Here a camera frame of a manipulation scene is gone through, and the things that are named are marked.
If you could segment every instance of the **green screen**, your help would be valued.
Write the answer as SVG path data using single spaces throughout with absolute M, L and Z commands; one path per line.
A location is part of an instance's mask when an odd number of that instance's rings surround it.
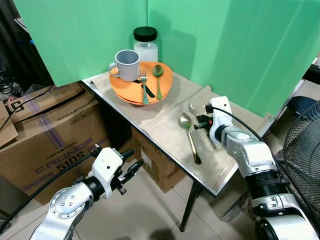
M 104 73 L 157 28 L 159 60 L 260 115 L 276 114 L 320 51 L 319 0 L 15 0 L 57 86 Z

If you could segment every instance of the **gray mug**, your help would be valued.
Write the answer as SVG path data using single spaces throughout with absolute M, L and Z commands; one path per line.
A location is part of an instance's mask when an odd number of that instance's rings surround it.
M 136 51 L 125 49 L 118 51 L 114 56 L 115 62 L 109 65 L 109 73 L 112 76 L 120 77 L 126 82 L 133 82 L 139 77 L 140 56 Z M 118 73 L 113 74 L 111 70 L 118 67 Z

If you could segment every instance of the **black jar lid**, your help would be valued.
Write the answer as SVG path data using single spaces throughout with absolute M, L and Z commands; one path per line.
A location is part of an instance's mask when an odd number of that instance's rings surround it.
M 157 39 L 157 30 L 151 26 L 141 26 L 133 30 L 133 36 L 139 42 L 152 42 Z

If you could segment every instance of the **black table leg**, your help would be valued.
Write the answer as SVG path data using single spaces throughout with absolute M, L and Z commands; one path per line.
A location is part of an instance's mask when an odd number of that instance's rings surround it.
M 180 225 L 181 232 L 184 232 L 186 230 L 186 226 L 187 226 L 190 214 L 192 212 L 192 209 L 194 208 L 195 202 L 203 190 L 204 190 L 203 186 L 197 180 L 193 180 L 188 202 L 186 203 L 183 218 Z

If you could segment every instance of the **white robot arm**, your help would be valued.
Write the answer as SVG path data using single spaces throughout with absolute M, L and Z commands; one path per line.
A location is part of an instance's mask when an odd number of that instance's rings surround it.
M 30 240 L 71 240 L 75 226 L 94 202 L 100 197 L 108 199 L 114 189 L 118 189 L 122 195 L 126 193 L 123 184 L 143 164 L 143 161 L 134 163 L 122 176 L 121 166 L 132 154 L 132 150 L 120 154 L 110 147 L 100 148 L 88 177 L 61 189 L 52 197 L 45 219 L 35 229 Z
M 230 115 L 214 108 L 231 113 L 228 98 L 212 98 L 205 106 L 213 117 L 209 137 L 235 159 L 248 185 L 253 212 L 260 217 L 255 228 L 257 239 L 318 240 L 307 216 L 283 183 L 269 147 L 234 126 Z

